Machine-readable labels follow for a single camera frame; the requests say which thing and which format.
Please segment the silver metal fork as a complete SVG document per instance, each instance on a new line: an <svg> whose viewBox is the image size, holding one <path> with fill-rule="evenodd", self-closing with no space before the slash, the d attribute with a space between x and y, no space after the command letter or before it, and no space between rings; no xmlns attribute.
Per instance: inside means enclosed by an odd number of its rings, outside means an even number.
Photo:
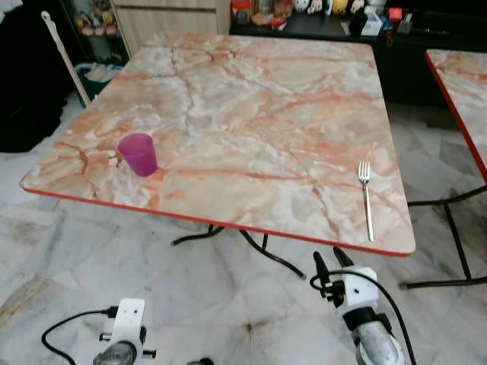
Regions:
<svg viewBox="0 0 487 365"><path fill-rule="evenodd" d="M374 226L370 204L370 194L368 184L370 182L370 164L368 160L363 160L359 163L356 170L356 177L358 177L359 183L361 183L361 190L363 194L363 204L365 209L365 221L366 227L368 227L368 240L370 243L374 243Z"/></svg>

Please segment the marble-top folding table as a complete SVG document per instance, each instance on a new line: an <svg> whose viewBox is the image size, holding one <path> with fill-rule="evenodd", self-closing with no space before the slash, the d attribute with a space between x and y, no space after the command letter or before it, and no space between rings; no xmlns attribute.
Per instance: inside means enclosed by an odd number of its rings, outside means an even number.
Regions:
<svg viewBox="0 0 487 365"><path fill-rule="evenodd" d="M118 151L154 140L158 170ZM370 164L374 243L356 170ZM46 197L407 257L416 250L370 46L163 34L150 39L21 178Z"/></svg>
<svg viewBox="0 0 487 365"><path fill-rule="evenodd" d="M434 72L435 80L441 86L445 100L448 101L450 110L458 122L476 166L483 180L486 181L487 168L482 159L482 152L485 150L487 142L486 53L430 49L425 53L425 60ZM464 202L483 194L486 190L486 186L481 186L456 195L456 197L408 202L410 208L424 208L425 206L443 208L465 278L446 279L446 281L401 282L399 283L400 288L409 290L428 287L463 287L487 283L487 277L474 278L472 276L472 271L467 264L465 249L463 249L462 240L460 240L459 230L451 211L452 204Z"/></svg>

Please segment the purple plastic cup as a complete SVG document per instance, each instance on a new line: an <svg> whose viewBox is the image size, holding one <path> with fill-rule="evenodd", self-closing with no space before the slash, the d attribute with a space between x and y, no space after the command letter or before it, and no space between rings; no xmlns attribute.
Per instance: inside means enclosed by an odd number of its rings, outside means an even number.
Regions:
<svg viewBox="0 0 487 365"><path fill-rule="evenodd" d="M147 133L132 133L118 144L118 151L133 173L149 177L159 170L154 140Z"/></svg>

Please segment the white small box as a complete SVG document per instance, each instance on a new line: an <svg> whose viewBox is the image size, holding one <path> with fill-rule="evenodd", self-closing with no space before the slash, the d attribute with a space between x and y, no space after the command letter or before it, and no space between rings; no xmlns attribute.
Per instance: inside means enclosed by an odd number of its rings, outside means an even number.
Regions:
<svg viewBox="0 0 487 365"><path fill-rule="evenodd" d="M366 11L364 14L366 21L361 29L361 35L363 37L377 37L382 31L385 21L374 11Z"/></svg>

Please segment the red-lid plastic jar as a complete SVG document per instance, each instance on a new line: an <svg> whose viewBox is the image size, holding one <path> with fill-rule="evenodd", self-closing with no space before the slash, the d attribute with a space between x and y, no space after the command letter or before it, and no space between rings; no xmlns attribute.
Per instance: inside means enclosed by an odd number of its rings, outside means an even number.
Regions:
<svg viewBox="0 0 487 365"><path fill-rule="evenodd" d="M231 0L231 24L236 27L250 24L251 10L251 0Z"/></svg>

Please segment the light wooden cabinet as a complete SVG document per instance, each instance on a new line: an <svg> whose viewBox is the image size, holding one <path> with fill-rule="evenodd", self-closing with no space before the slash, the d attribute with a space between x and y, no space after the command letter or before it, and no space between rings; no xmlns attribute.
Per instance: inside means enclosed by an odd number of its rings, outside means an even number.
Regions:
<svg viewBox="0 0 487 365"><path fill-rule="evenodd" d="M133 57L158 33L227 34L231 0L110 0Z"/></svg>

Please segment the green storage bin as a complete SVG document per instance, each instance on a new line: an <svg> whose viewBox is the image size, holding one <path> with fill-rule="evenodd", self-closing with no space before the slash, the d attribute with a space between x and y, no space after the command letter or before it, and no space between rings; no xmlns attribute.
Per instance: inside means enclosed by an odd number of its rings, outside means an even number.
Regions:
<svg viewBox="0 0 487 365"><path fill-rule="evenodd" d="M98 94L124 69L121 65L80 63L75 66L75 74L90 100L94 100Z"/></svg>

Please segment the glass shelf with figurines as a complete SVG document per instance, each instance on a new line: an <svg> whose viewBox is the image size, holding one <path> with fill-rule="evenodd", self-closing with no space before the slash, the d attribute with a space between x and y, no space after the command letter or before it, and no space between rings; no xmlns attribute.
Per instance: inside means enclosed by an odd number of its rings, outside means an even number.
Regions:
<svg viewBox="0 0 487 365"><path fill-rule="evenodd" d="M129 52L112 0L60 0L83 62L125 65Z"/></svg>

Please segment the black fabric heap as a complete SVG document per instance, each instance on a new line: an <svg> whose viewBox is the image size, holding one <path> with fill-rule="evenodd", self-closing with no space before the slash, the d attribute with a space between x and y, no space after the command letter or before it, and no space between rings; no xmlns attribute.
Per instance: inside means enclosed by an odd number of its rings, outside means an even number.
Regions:
<svg viewBox="0 0 487 365"><path fill-rule="evenodd" d="M51 136L75 90L42 11L66 24L60 0L22 0L0 22L0 153L28 152Z"/></svg>

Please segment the beige-handled broom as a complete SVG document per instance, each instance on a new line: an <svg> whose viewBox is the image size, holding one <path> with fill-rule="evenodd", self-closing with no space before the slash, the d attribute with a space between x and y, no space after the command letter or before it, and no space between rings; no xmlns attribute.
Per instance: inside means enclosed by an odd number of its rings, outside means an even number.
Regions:
<svg viewBox="0 0 487 365"><path fill-rule="evenodd" d="M55 22L53 22L51 18L51 14L49 14L48 11L41 11L41 18L44 21L44 24L46 25L46 29L48 29L49 35L51 35L53 42L55 42L56 48L58 48L60 58L62 58L62 61L64 62L65 67L67 68L71 80L73 80L73 83L75 84L76 93L79 95L79 97L82 100L82 106L84 108L87 108L88 104L91 103L91 99L90 97L88 97L87 91L84 89L84 85L82 84L82 81L80 80L79 76L77 76L77 73L75 72L75 66L71 62L68 53L64 48L62 39L60 39L59 37L58 27L56 27L56 24Z"/></svg>

